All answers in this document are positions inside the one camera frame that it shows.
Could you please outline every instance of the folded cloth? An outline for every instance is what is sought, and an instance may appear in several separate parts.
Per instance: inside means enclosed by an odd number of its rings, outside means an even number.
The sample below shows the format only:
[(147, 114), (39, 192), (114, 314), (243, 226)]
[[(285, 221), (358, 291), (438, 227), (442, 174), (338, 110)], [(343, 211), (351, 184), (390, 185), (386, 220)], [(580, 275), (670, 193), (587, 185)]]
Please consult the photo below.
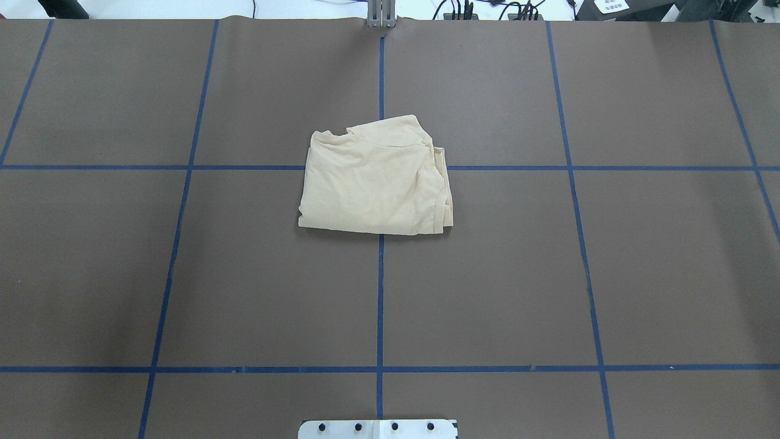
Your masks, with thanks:
[(440, 234), (452, 225), (444, 149), (415, 116), (315, 131), (298, 225), (370, 234)]

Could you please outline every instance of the sticker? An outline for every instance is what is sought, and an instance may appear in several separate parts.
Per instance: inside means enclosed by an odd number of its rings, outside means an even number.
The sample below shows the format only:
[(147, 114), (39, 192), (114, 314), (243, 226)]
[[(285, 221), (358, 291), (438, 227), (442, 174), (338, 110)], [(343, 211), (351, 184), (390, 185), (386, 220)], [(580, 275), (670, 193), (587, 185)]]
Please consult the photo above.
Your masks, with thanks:
[(629, 8), (626, 0), (594, 0), (596, 7), (602, 14), (624, 11)]

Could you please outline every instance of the gray table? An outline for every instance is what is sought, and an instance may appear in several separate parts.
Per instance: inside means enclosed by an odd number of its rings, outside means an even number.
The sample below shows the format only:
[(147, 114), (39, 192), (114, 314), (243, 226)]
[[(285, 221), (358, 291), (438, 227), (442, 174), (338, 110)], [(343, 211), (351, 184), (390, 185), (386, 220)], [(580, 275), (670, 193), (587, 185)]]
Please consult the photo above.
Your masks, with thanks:
[[(363, 24), (0, 21), (0, 435), (780, 436), (780, 27)], [(404, 114), (455, 226), (298, 228)]]

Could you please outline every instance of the folded shirt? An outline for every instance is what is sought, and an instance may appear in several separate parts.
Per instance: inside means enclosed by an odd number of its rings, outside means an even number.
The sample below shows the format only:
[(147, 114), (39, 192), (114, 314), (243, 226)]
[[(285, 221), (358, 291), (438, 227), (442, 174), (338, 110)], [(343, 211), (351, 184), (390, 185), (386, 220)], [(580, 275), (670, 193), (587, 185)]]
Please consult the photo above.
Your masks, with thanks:
[(371, 234), (440, 234), (452, 225), (443, 148), (415, 116), (315, 131), (306, 159), (300, 227)]

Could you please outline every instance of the garment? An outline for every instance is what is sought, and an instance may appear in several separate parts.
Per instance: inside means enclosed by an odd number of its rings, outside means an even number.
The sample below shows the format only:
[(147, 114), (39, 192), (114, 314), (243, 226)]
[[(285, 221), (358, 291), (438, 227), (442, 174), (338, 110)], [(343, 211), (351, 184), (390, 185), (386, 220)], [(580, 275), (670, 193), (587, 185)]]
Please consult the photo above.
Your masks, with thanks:
[(415, 116), (315, 131), (298, 225), (372, 234), (440, 234), (452, 225), (444, 149)]

